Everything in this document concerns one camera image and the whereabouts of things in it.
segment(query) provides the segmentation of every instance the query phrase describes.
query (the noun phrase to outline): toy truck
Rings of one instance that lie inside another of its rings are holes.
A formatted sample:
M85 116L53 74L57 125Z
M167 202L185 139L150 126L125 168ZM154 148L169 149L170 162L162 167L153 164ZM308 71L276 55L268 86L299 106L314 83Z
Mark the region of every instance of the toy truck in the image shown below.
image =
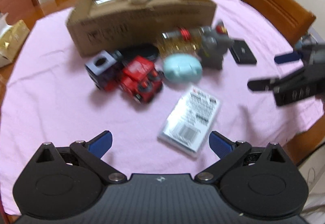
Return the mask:
M153 62L137 56L124 69L121 88L140 103L149 103L163 88L161 73Z
M85 64L86 70L97 88L111 91L118 86L124 67L122 59L123 56L119 51L111 54L101 51Z

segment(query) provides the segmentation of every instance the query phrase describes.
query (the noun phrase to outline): wooden chair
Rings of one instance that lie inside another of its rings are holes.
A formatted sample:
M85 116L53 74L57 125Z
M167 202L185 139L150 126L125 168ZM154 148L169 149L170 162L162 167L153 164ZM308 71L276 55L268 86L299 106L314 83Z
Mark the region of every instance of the wooden chair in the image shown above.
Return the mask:
M294 46L316 19L294 0L242 0L260 12Z

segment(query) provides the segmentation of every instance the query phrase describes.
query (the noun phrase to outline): plush toy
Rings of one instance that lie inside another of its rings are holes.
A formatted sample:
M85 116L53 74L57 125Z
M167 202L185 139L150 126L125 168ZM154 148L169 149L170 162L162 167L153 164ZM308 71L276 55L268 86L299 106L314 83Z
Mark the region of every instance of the plush toy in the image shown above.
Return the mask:
M215 29L204 29L202 47L198 51L202 67L222 70L223 55L233 43L222 21L218 22Z

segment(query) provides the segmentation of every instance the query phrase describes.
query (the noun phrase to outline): red toy truck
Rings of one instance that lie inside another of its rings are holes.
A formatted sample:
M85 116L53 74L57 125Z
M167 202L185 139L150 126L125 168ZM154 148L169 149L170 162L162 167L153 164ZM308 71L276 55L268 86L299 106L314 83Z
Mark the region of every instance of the red toy truck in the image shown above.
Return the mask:
M124 69L121 88L140 103L149 103L163 88L153 62L137 56Z

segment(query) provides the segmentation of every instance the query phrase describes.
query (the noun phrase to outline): black portable hard drive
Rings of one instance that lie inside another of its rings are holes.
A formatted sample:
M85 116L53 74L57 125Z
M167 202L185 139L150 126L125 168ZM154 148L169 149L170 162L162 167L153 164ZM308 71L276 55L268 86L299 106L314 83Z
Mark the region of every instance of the black portable hard drive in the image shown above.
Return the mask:
M256 64L257 60L248 47L247 43L243 40L235 40L230 48L230 52L237 64Z

